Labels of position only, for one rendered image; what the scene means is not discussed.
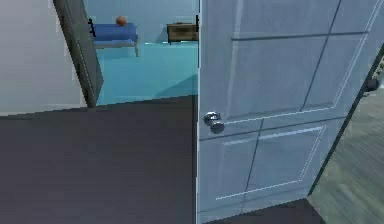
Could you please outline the dark wooden chest of drawers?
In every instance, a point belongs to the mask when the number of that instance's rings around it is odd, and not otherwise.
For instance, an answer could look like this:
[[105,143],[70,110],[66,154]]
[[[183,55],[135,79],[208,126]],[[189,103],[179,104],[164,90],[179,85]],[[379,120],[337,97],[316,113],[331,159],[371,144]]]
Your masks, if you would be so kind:
[[173,23],[167,24],[168,43],[181,41],[198,41],[199,32],[195,24],[192,23]]

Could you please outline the black round door knob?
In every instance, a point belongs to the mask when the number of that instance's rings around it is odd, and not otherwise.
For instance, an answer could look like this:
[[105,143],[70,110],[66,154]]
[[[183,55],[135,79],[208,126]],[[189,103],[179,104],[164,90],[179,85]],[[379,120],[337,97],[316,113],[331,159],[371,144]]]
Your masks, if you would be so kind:
[[378,79],[369,79],[365,82],[364,91],[365,92],[375,91],[378,89],[378,87],[379,87]]

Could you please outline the silver round door knob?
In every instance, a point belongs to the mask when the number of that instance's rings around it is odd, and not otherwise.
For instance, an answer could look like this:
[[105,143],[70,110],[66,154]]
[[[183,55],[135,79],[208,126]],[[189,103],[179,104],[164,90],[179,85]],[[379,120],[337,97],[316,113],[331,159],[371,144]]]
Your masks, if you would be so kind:
[[214,134],[219,134],[225,129],[225,125],[221,121],[221,115],[218,112],[207,112],[204,116],[204,123]]

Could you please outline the pale blue panelled room door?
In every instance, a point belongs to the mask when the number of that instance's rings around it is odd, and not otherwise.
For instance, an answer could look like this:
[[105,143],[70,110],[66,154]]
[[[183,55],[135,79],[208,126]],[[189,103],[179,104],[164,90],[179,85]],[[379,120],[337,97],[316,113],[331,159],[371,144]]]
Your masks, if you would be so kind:
[[384,44],[384,0],[200,0],[199,16],[196,224],[306,197]]

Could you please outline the blue bed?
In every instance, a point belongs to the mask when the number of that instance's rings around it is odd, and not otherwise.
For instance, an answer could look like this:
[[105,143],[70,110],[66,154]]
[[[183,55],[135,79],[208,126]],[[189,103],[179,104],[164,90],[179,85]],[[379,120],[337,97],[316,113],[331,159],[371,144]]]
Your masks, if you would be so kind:
[[134,23],[126,23],[124,26],[94,24],[89,18],[88,25],[96,49],[133,47],[135,55],[139,56],[137,26]]

